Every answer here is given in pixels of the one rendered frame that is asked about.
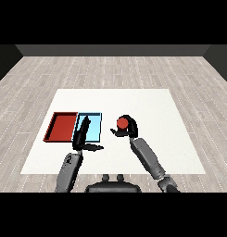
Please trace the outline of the red can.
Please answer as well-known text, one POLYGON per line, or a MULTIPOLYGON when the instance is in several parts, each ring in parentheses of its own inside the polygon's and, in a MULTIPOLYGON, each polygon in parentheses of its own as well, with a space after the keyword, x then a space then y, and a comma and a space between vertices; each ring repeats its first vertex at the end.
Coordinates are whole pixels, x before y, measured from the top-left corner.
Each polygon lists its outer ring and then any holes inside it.
POLYGON ((119 118, 117 120, 117 126, 120 129, 127 129, 128 128, 128 120, 126 118, 119 118))

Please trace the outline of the red open box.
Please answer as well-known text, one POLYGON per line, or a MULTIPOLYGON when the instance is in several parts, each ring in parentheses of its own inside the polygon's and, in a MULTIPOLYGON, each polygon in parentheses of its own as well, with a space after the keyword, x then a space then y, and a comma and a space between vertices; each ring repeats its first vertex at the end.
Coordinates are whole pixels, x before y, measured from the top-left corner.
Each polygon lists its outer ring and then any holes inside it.
POLYGON ((75 128, 77 112, 55 112, 44 135, 46 143, 70 143, 75 128))

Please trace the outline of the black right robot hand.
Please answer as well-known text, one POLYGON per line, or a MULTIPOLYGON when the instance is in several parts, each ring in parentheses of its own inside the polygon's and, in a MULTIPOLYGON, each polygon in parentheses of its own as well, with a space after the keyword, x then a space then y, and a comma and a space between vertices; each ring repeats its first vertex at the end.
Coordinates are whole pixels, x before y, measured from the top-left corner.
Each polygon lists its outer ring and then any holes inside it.
POLYGON ((111 129, 110 131, 117 137, 128 136, 130 139, 137 138, 138 137, 138 127, 137 127, 136 121, 129 115, 123 115, 123 116, 120 116, 120 118, 126 118, 128 120, 128 128, 127 129, 120 129, 117 126, 117 129, 115 129, 115 130, 111 129))

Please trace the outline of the light blue open box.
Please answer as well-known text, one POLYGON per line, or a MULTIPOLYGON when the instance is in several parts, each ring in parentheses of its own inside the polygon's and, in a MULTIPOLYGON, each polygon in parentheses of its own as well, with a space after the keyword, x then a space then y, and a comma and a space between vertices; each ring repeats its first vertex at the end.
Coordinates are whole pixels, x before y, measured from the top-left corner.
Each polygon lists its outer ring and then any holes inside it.
POLYGON ((102 114, 100 112, 80 112, 77 116, 73 133, 78 131, 82 125, 82 121, 85 117, 90 119, 88 132, 86 133, 87 143, 99 143, 101 135, 101 121, 102 114))

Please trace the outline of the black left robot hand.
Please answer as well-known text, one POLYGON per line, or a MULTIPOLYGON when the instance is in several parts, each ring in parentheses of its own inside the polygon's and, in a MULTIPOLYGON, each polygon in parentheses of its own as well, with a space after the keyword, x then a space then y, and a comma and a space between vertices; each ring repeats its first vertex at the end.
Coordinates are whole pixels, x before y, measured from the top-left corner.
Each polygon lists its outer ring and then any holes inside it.
POLYGON ((74 132, 73 141, 72 141, 73 150, 76 150, 78 152, 82 150, 95 152, 97 150, 103 149, 103 146, 101 145, 85 142, 90 123, 91 123, 91 120, 88 117, 85 117, 82 121, 81 127, 77 131, 74 132))

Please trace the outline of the dark grey robot body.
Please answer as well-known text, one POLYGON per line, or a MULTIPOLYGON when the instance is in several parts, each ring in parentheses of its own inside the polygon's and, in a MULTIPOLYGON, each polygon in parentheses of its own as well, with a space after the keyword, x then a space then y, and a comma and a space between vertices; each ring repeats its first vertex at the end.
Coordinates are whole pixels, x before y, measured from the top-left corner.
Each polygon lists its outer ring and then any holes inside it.
POLYGON ((100 182, 88 185, 85 189, 85 192, 86 193, 140 193, 141 189, 138 185, 126 182, 122 174, 117 175, 116 181, 110 181, 109 175, 104 174, 100 182))

